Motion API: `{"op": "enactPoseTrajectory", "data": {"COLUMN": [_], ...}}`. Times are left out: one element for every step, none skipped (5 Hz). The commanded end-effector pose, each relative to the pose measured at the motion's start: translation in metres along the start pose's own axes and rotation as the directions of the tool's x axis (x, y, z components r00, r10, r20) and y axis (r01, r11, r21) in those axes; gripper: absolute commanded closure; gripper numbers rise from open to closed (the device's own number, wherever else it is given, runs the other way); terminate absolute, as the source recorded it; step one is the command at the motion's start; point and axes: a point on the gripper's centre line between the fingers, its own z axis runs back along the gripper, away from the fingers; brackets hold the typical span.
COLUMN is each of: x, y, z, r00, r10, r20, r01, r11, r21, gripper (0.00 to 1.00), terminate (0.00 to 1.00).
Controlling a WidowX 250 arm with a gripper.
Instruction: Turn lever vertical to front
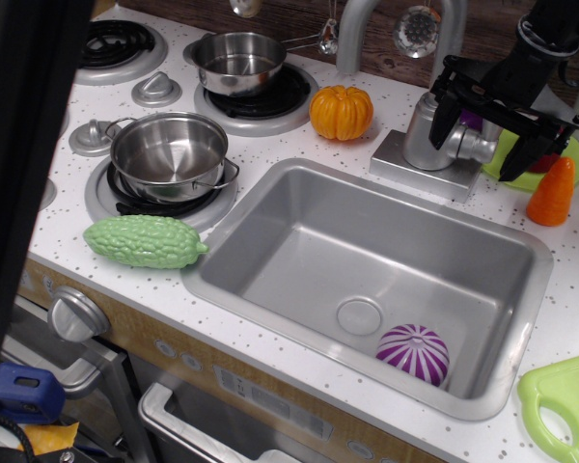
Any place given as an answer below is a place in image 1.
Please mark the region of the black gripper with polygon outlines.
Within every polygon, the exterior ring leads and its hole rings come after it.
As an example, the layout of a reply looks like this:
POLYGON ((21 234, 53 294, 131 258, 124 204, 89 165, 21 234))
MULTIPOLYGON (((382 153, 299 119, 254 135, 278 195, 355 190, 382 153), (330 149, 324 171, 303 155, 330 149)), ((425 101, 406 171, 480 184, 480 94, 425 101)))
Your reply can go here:
POLYGON ((430 90, 437 102, 431 144, 441 149, 467 109, 519 136, 500 168, 500 181, 513 181, 544 156, 561 154, 569 135, 579 129, 579 115, 546 84, 549 66, 542 62, 534 71, 534 63, 515 57, 489 63, 447 56, 430 90))

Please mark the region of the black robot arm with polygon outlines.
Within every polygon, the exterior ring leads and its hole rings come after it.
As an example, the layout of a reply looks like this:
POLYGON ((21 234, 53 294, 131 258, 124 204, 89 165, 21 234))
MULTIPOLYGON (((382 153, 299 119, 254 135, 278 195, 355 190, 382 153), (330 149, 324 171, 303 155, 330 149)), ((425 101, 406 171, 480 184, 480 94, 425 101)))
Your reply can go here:
POLYGON ((500 62, 448 55, 431 91, 438 107, 428 138, 441 149, 462 111, 517 135, 503 161, 501 181, 512 181, 540 159, 562 152, 579 129, 579 114, 553 94, 552 75, 569 87, 568 61, 579 51, 579 1, 538 1, 516 27, 516 44, 500 62))

